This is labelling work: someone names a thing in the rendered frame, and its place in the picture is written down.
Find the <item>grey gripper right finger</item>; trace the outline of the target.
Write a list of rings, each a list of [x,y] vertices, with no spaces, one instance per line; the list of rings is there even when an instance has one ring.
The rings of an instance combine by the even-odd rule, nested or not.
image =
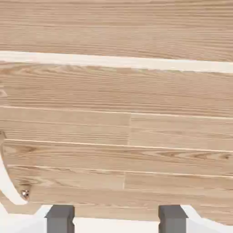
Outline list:
[[[160,205],[158,233],[233,233],[233,226],[202,218],[191,205]]]

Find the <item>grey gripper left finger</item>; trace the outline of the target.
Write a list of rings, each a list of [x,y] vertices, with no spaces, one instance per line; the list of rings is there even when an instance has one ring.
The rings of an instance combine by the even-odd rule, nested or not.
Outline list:
[[[42,205],[34,214],[10,214],[0,203],[0,233],[75,233],[72,205]]]

